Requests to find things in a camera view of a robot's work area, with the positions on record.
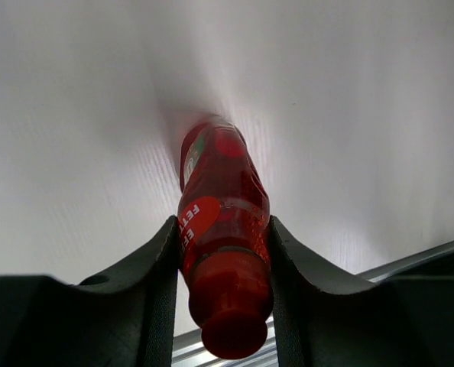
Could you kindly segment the small red bottle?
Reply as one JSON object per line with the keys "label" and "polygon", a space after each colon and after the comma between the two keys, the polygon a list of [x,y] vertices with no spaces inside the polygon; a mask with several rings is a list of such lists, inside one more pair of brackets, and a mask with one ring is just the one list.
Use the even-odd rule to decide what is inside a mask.
{"label": "small red bottle", "polygon": [[267,339],[274,303],[270,203],[241,132],[217,115],[186,134],[180,156],[180,270],[205,348],[243,359]]}

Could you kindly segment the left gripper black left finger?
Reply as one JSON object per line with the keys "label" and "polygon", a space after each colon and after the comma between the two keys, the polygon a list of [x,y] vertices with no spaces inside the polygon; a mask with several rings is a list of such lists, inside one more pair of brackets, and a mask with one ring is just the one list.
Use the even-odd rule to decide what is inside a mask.
{"label": "left gripper black left finger", "polygon": [[79,284],[0,275],[0,366],[169,366],[177,220]]}

